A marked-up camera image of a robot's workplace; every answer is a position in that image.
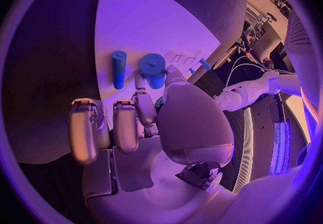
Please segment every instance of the blue cylindrical block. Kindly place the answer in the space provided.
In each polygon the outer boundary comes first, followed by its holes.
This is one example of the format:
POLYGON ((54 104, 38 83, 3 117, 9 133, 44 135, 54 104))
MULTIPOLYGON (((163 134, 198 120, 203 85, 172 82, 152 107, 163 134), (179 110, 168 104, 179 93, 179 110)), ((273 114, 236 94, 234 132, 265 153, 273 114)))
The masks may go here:
POLYGON ((204 68, 206 69, 206 70, 210 70, 211 69, 211 66, 210 66, 210 64, 208 64, 207 62, 206 62, 206 60, 204 60, 204 58, 202 58, 201 60, 200 60, 200 63, 204 66, 204 68))
POLYGON ((157 53, 145 55, 139 63, 149 87, 159 89, 165 84, 165 60, 157 53))
POLYGON ((122 89, 124 86, 125 62, 127 54, 123 51, 112 53, 113 86, 122 89))

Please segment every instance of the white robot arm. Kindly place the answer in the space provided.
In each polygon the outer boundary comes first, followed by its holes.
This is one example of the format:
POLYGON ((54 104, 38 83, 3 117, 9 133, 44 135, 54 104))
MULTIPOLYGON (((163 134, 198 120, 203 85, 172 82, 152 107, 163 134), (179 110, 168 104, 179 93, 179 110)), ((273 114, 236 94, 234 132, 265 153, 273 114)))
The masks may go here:
POLYGON ((279 74, 268 71, 257 80, 243 81, 223 89, 215 102, 222 110, 235 111, 254 103, 262 94, 278 94, 280 91, 301 96, 296 74, 279 74))

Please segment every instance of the white panel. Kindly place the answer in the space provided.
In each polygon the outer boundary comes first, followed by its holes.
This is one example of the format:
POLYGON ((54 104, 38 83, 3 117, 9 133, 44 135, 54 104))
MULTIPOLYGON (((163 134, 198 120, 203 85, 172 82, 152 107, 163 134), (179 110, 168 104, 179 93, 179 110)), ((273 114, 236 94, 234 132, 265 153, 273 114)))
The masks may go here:
MULTIPOLYGON (((113 102, 130 99, 140 59, 148 53, 166 56, 182 51, 195 55, 203 51, 207 59, 219 41, 191 13, 174 0, 99 0, 95 24, 95 64, 101 100, 112 128, 113 102), (127 53, 125 86, 113 87, 111 54, 127 53)), ((163 88, 147 88, 155 102, 163 88)))

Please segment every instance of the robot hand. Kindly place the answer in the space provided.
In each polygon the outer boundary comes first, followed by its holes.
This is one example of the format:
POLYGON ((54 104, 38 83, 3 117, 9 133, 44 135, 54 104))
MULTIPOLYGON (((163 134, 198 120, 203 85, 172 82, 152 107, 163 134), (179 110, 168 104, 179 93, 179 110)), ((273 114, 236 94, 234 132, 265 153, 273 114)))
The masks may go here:
POLYGON ((276 71, 268 71, 257 80, 243 81, 223 89, 213 99, 222 110, 235 111, 254 103, 264 94, 278 94, 280 91, 301 96, 297 75, 279 75, 276 71))

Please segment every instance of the blue cylinder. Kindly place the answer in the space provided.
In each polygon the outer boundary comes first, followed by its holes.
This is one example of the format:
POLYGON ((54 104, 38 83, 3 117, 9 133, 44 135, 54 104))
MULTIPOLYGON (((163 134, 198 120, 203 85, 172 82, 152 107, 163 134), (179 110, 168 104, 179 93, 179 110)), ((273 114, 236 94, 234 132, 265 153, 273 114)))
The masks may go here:
POLYGON ((112 53, 113 86, 122 89, 124 86, 125 62, 127 54, 123 51, 112 53))
POLYGON ((157 53, 145 55, 139 63, 149 87, 159 89, 165 84, 165 60, 157 53))
POLYGON ((200 63, 204 66, 204 68, 206 69, 206 70, 210 70, 211 69, 211 66, 210 66, 210 64, 208 64, 207 62, 206 62, 206 60, 204 60, 204 58, 202 58, 201 60, 200 60, 200 63))

